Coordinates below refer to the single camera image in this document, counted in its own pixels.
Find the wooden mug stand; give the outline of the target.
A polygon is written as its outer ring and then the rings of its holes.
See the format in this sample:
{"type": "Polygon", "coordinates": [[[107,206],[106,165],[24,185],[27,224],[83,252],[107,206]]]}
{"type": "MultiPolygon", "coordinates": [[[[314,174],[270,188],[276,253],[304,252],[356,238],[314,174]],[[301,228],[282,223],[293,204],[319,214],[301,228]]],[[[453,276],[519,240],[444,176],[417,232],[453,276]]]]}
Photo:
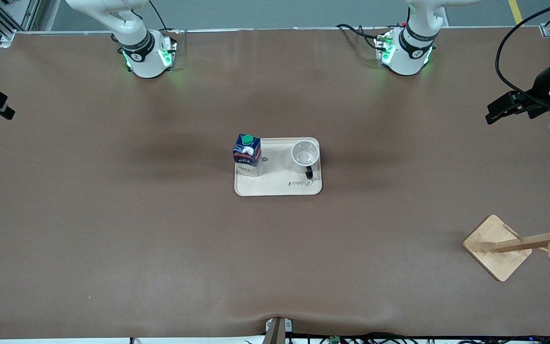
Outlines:
{"type": "Polygon", "coordinates": [[[546,253],[550,258],[550,232],[522,236],[491,214],[463,240],[462,246],[495,280],[504,282],[533,252],[546,253]]]}

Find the blue milk carton green cap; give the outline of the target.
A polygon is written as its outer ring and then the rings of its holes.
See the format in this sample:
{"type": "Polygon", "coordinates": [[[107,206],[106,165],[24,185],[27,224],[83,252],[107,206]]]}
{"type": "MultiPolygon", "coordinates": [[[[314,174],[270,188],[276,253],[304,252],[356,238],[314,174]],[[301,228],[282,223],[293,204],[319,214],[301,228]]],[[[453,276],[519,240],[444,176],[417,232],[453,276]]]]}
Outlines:
{"type": "Polygon", "coordinates": [[[257,177],[262,162],[261,139],[249,134],[240,134],[232,149],[232,157],[238,174],[257,177]]]}

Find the cream tray with bear print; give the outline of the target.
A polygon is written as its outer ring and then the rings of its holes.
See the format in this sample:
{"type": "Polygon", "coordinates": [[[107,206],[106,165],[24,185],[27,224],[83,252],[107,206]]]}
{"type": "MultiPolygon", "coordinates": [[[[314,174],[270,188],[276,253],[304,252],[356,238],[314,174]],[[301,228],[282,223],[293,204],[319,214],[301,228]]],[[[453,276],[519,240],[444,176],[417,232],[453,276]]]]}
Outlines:
{"type": "Polygon", "coordinates": [[[234,189],[236,194],[244,197],[293,196],[314,195],[321,192],[323,177],[320,158],[313,180],[307,180],[303,175],[293,170],[290,149],[294,143],[303,139],[315,138],[261,139],[262,162],[260,174],[254,178],[240,175],[235,170],[234,189]]]}

